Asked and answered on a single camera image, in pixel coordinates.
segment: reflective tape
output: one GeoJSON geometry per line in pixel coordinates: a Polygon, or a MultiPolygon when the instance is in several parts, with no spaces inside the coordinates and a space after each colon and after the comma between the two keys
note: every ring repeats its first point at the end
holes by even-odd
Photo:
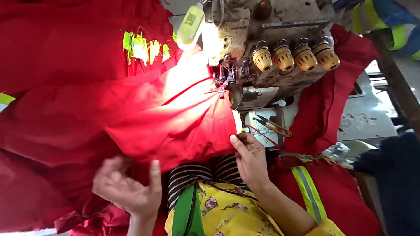
{"type": "Polygon", "coordinates": [[[404,47],[407,44],[409,35],[415,27],[416,25],[413,24],[402,24],[391,27],[393,42],[388,49],[398,50],[404,47]]]}
{"type": "Polygon", "coordinates": [[[304,166],[296,166],[292,167],[291,170],[302,193],[306,211],[317,222],[326,219],[327,213],[307,169],[304,166]]]}
{"type": "Polygon", "coordinates": [[[379,18],[372,0],[357,4],[352,10],[353,32],[363,34],[375,29],[385,29],[388,26],[379,18]]]}

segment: navy blue cloth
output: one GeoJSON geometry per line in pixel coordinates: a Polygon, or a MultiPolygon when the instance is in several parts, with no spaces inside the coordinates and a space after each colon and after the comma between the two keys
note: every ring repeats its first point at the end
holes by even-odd
{"type": "Polygon", "coordinates": [[[394,0],[373,0],[373,5],[379,18],[387,26],[420,23],[419,19],[394,0]]]}
{"type": "Polygon", "coordinates": [[[354,169],[374,176],[390,236],[420,235],[420,142],[415,133],[381,141],[354,169]]]}
{"type": "Polygon", "coordinates": [[[397,52],[402,56],[411,56],[420,50],[420,26],[416,26],[408,37],[407,44],[397,52]]]}

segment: neon yellow fabric scrap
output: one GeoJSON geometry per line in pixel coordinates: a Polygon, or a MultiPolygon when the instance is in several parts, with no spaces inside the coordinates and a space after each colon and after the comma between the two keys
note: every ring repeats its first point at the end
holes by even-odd
{"type": "Polygon", "coordinates": [[[178,43],[178,42],[176,41],[176,33],[175,33],[175,30],[173,30],[172,38],[173,38],[173,40],[175,41],[175,43],[178,43]]]}
{"type": "Polygon", "coordinates": [[[143,38],[143,32],[133,38],[132,41],[134,52],[132,57],[143,60],[144,65],[147,66],[147,62],[149,61],[149,48],[147,47],[146,39],[143,38]]]}
{"type": "Polygon", "coordinates": [[[16,98],[4,93],[0,93],[0,112],[2,112],[2,110],[14,100],[16,100],[16,98]]]}
{"type": "Polygon", "coordinates": [[[171,54],[169,53],[169,46],[167,44],[164,44],[162,46],[162,63],[165,62],[167,59],[171,57],[171,54]]]}
{"type": "Polygon", "coordinates": [[[128,33],[124,32],[124,38],[123,38],[123,48],[127,49],[127,63],[128,65],[131,65],[131,57],[133,56],[133,46],[131,45],[131,40],[134,36],[134,33],[128,33]]]}
{"type": "Polygon", "coordinates": [[[150,64],[153,65],[153,61],[156,56],[159,55],[160,43],[157,40],[150,41],[150,64]]]}

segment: sleeve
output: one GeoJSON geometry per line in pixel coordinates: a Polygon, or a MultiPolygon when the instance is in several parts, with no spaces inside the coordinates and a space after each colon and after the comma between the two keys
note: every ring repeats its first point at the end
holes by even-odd
{"type": "Polygon", "coordinates": [[[343,232],[330,219],[324,219],[305,236],[345,236],[343,232]]]}

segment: floral pattern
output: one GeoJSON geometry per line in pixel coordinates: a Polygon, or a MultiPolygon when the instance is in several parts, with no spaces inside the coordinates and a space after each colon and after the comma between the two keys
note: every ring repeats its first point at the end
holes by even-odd
{"type": "Polygon", "coordinates": [[[260,228],[260,230],[258,231],[258,233],[260,232],[264,232],[265,235],[273,235],[273,233],[275,232],[273,226],[271,225],[270,222],[266,222],[265,220],[263,220],[263,225],[260,228]]]}
{"type": "Polygon", "coordinates": [[[231,208],[231,209],[241,209],[243,211],[248,211],[248,208],[246,206],[241,205],[241,204],[239,204],[237,202],[232,203],[232,205],[225,206],[225,208],[223,208],[222,210],[226,210],[228,208],[231,208]]]}
{"type": "Polygon", "coordinates": [[[224,227],[232,218],[233,218],[233,215],[230,215],[229,216],[229,219],[222,219],[222,220],[220,220],[220,223],[217,226],[216,230],[217,231],[220,231],[220,228],[224,227]]]}
{"type": "Polygon", "coordinates": [[[201,209],[201,215],[204,216],[209,210],[216,208],[218,205],[216,198],[209,197],[204,203],[204,207],[201,209]]]}
{"type": "Polygon", "coordinates": [[[241,188],[238,188],[238,187],[235,187],[233,189],[233,191],[236,192],[236,193],[239,193],[239,194],[245,194],[245,190],[243,190],[241,188]]]}
{"type": "Polygon", "coordinates": [[[207,192],[203,188],[203,186],[200,185],[200,188],[198,189],[198,192],[200,192],[203,197],[207,197],[207,192]]]}

